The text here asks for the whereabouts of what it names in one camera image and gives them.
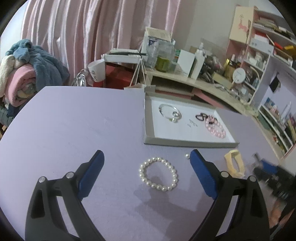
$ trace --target curtain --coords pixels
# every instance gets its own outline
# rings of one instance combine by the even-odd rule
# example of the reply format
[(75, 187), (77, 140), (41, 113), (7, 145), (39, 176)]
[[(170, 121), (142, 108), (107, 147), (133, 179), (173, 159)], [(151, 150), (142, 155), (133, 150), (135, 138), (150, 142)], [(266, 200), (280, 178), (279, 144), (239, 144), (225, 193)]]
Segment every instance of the curtain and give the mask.
[(181, 0), (30, 0), (21, 38), (59, 58), (71, 78), (112, 48), (139, 49), (146, 26), (173, 32)]

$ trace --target silver screw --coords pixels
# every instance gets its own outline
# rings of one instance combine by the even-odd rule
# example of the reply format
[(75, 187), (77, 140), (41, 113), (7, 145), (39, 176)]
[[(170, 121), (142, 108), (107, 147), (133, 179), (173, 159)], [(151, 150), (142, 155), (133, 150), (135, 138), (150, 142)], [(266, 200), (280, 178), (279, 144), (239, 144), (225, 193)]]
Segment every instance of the silver screw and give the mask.
[(66, 178), (72, 178), (72, 177), (74, 177), (74, 172), (68, 172), (67, 174), (66, 174)]
[(250, 176), (250, 181), (255, 182), (257, 179), (254, 176)]
[(39, 179), (38, 179), (38, 182), (40, 182), (40, 183), (43, 183), (45, 181), (45, 177), (40, 177)]
[(226, 178), (229, 177), (229, 174), (228, 172), (221, 172), (221, 176)]

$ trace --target pile of blankets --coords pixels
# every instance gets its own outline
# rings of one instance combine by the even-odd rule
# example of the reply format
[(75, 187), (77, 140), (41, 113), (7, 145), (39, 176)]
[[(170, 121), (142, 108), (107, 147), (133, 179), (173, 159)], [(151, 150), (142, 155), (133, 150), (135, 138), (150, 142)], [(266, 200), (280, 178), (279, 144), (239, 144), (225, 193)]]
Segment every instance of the pile of blankets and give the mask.
[(0, 64), (0, 97), (19, 107), (45, 86), (63, 85), (69, 78), (61, 61), (29, 39), (14, 44)]

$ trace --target jewelry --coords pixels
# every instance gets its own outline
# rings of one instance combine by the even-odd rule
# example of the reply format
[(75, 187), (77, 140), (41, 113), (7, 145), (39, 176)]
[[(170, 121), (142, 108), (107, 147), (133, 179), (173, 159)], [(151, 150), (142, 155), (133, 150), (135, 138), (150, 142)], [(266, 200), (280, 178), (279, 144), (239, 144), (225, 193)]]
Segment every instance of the jewelry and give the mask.
[[(144, 174), (145, 167), (149, 166), (151, 163), (155, 161), (161, 162), (170, 170), (173, 176), (173, 183), (170, 186), (167, 187), (167, 186), (161, 186), (160, 184), (152, 183), (149, 179), (145, 177), (145, 174)], [(176, 174), (176, 170), (174, 169), (174, 167), (168, 161), (166, 161), (161, 157), (153, 157), (152, 159), (148, 159), (147, 161), (145, 161), (140, 165), (140, 168), (138, 171), (139, 171), (139, 177), (141, 178), (142, 182), (146, 183), (147, 186), (156, 188), (157, 190), (161, 190), (163, 192), (172, 190), (176, 186), (176, 183), (178, 181), (177, 179), (178, 175)]]
[[(224, 158), (225, 158), (226, 163), (227, 163), (228, 172), (232, 177), (235, 177), (235, 178), (244, 177), (244, 171), (245, 171), (244, 162), (243, 162), (242, 156), (241, 156), (241, 154), (240, 154), (240, 152), (238, 150), (231, 150), (230, 152), (228, 152), (224, 156)], [(233, 158), (237, 162), (237, 165), (239, 167), (239, 172), (233, 166), (233, 162), (232, 162)]]
[[(168, 107), (173, 108), (173, 109), (175, 110), (175, 111), (173, 111), (173, 113), (172, 113), (172, 116), (173, 116), (173, 117), (167, 117), (167, 116), (165, 116), (165, 115), (163, 114), (163, 112), (162, 112), (162, 108), (163, 108), (164, 106), (168, 106)], [(180, 112), (176, 107), (171, 106), (171, 105), (169, 105), (169, 104), (161, 104), (161, 105), (159, 106), (158, 109), (159, 109), (159, 112), (161, 113), (161, 115), (162, 115), (164, 118), (166, 118), (166, 119), (168, 119), (169, 121), (171, 121), (171, 122), (176, 123), (178, 120), (180, 120), (180, 119), (182, 118), (181, 112)]]
[[(219, 127), (221, 129), (221, 132), (217, 131), (215, 129), (215, 126)], [(207, 130), (209, 132), (211, 132), (213, 135), (219, 137), (219, 138), (225, 138), (226, 137), (226, 131), (223, 129), (223, 126), (220, 124), (219, 121), (217, 121), (214, 116), (209, 116), (206, 120), (205, 120), (205, 127), (207, 128)]]
[(204, 121), (205, 119), (209, 118), (209, 115), (205, 114), (205, 113), (200, 113), (199, 115), (195, 116), (196, 119), (198, 119), (199, 121)]

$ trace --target purple tabletop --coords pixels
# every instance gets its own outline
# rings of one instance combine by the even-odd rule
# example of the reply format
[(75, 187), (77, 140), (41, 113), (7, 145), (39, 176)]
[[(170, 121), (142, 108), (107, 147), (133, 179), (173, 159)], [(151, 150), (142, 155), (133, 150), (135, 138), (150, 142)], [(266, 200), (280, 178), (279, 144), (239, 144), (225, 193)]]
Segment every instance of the purple tabletop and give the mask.
[[(185, 158), (192, 148), (143, 143), (144, 98), (141, 90), (45, 87), (20, 111), (0, 141), (0, 206), (23, 238), (38, 178), (58, 179), (76, 171), (96, 150), (104, 152), (105, 164), (82, 204), (106, 240), (180, 241), (192, 236), (213, 200)], [(277, 163), (251, 118), (219, 113), (235, 132), (246, 166), (254, 162), (255, 152)], [(224, 155), (230, 149), (199, 151), (219, 170), (227, 170)], [(177, 170), (179, 181), (172, 191), (149, 188), (138, 176), (140, 164), (155, 156)], [(160, 163), (151, 165), (147, 175), (163, 185), (172, 179)], [(76, 234), (61, 198), (59, 204), (69, 232)]]

